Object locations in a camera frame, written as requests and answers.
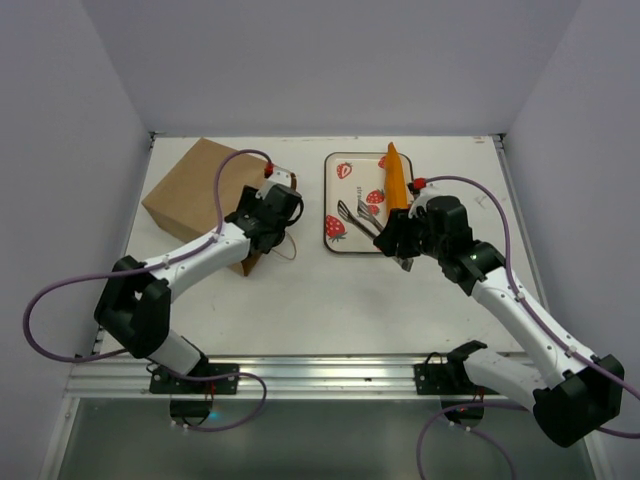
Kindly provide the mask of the metal tongs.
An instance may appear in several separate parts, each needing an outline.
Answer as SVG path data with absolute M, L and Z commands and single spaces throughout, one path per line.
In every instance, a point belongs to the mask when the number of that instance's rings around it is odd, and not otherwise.
M 371 241 L 383 230 L 380 221 L 369 211 L 367 204 L 362 200 L 358 201 L 356 213 L 353 213 L 343 200 L 338 200 L 337 212 L 342 220 L 355 226 Z

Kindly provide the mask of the orange fake bread loaf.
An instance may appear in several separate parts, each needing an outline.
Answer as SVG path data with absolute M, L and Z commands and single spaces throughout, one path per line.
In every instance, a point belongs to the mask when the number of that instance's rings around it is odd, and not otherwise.
M 385 202 L 388 213 L 394 209 L 409 207 L 412 196 L 407 187 L 404 157 L 398 152 L 393 142 L 387 146 L 385 155 Z

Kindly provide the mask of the brown paper bag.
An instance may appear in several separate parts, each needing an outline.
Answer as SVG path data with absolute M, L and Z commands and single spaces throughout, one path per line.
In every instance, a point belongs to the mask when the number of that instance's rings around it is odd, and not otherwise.
M 219 227 L 236 210 L 245 186 L 259 189 L 267 163 L 275 164 L 261 150 L 233 149 L 199 139 L 152 188 L 142 205 L 156 225 L 183 246 Z M 265 255 L 227 268 L 246 276 Z

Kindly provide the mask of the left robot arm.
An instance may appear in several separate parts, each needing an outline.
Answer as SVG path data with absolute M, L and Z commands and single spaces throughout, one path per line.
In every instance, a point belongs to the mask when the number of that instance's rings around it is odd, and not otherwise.
M 304 209 L 296 190 L 274 182 L 243 188 L 238 206 L 211 232 L 163 256 L 139 262 L 131 256 L 114 265 L 94 319 L 135 358 L 172 373 L 185 392 L 201 390 L 207 360 L 170 328 L 171 307 L 186 290 L 213 273 L 269 253 Z

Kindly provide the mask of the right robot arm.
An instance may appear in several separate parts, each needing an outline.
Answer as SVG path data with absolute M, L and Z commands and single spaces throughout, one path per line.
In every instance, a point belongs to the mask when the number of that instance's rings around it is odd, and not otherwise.
M 566 332 L 521 287 L 506 258 L 474 238 L 455 196 L 435 196 L 417 208 L 394 209 L 374 244 L 386 256 L 435 259 L 444 276 L 489 311 L 524 349 L 527 367 L 469 341 L 426 367 L 429 379 L 457 392 L 485 387 L 534 415 L 555 444 L 569 447 L 620 412 L 624 378 L 612 355 L 597 356 Z

